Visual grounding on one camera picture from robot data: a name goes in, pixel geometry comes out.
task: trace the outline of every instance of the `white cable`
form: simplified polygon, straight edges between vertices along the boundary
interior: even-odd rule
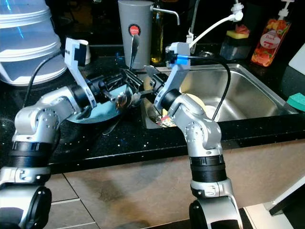
[[[214,29],[218,25],[220,25],[220,24],[222,24],[226,21],[231,21],[231,20],[234,20],[234,19],[235,19],[235,15],[231,14],[229,17],[226,17],[226,18],[221,19],[220,21],[216,22],[214,25],[212,25],[206,31],[204,31],[202,34],[200,34],[195,40],[193,40],[193,42],[189,44],[190,48],[192,48],[192,46],[194,44],[196,44],[204,35],[206,35],[209,31],[211,31],[212,29]]]

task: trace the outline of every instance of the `orange soap bottle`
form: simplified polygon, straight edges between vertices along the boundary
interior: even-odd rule
[[[285,8],[279,11],[279,18],[269,19],[264,32],[258,42],[251,58],[251,62],[264,67],[271,65],[285,35],[290,28],[290,22],[284,17],[288,15],[288,5],[294,0],[282,0],[286,2]]]

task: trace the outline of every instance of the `kitchen sink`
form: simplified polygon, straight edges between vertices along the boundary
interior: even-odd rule
[[[231,83],[225,100],[216,117],[217,122],[239,119],[295,114],[296,110],[259,81],[239,64],[229,64]],[[158,70],[167,75],[171,70],[165,67]],[[150,78],[141,77],[145,90],[149,90]],[[214,111],[221,99],[227,82],[227,73],[221,65],[191,66],[181,85],[181,92],[199,97],[209,110]],[[143,122],[148,129],[160,128],[155,123],[161,111],[148,100],[141,105]]]

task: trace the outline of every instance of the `red label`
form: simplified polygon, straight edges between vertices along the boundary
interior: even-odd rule
[[[265,33],[261,37],[260,42],[261,45],[266,49],[275,49],[281,42],[281,39],[277,36],[276,32],[272,30],[268,33]]]
[[[141,34],[141,29],[137,24],[131,24],[128,28],[128,32],[131,36],[133,35],[140,35]]]

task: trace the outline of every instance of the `teal plate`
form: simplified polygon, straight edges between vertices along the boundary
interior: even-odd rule
[[[125,91],[126,85],[118,87],[112,91],[110,94],[113,96],[118,96],[119,93]],[[79,114],[75,114],[68,118],[70,122],[80,123],[80,124],[92,124],[100,123],[111,118],[114,118],[120,114],[119,111],[115,109],[115,104],[108,101],[103,104],[97,103],[97,106],[91,111],[91,115],[88,118],[76,119]]]

